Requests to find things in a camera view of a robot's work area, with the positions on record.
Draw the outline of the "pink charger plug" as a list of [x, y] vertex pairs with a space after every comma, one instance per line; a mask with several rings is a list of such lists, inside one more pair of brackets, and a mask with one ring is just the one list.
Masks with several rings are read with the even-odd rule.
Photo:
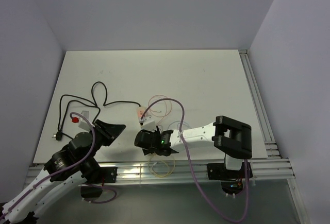
[[138, 109], [137, 110], [137, 114], [138, 114], [138, 118], [139, 119], [144, 119], [144, 117], [145, 117], [145, 109]]

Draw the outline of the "beige red power strip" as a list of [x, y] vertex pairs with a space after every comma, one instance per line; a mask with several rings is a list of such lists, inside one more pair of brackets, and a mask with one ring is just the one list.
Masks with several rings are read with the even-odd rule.
[[139, 121], [140, 123], [144, 122], [144, 119], [146, 118], [146, 114], [145, 114], [145, 112], [146, 112], [146, 107], [144, 107], [144, 106], [139, 106], [139, 107], [137, 108], [137, 117], [138, 117], [138, 121]]

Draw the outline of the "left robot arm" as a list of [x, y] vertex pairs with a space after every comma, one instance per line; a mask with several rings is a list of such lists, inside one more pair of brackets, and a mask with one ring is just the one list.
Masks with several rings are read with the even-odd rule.
[[110, 146], [125, 130], [124, 124], [108, 124], [97, 120], [90, 131], [74, 136], [52, 155], [36, 178], [14, 199], [1, 208], [1, 219], [18, 223], [36, 212], [37, 207], [50, 206], [70, 189], [100, 178], [101, 168], [94, 158], [103, 146]]

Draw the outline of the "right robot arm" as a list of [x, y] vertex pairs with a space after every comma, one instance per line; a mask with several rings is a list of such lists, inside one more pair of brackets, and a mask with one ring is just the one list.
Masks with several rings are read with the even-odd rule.
[[186, 149], [214, 147], [225, 154], [223, 171], [233, 178], [240, 173], [243, 160], [252, 158], [252, 127], [226, 116], [217, 116], [214, 123], [183, 131], [142, 129], [137, 133], [134, 145], [145, 155], [155, 153], [165, 157]]

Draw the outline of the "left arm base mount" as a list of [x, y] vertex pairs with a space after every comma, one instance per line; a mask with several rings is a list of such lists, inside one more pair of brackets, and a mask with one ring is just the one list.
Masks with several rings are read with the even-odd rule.
[[[116, 182], [118, 167], [101, 167], [96, 177], [92, 180], [88, 180], [80, 186], [80, 195], [83, 200], [90, 201], [91, 203], [106, 203], [112, 201], [117, 192], [114, 188], [107, 185]], [[109, 200], [99, 200], [102, 193], [110, 191], [113, 196]]]

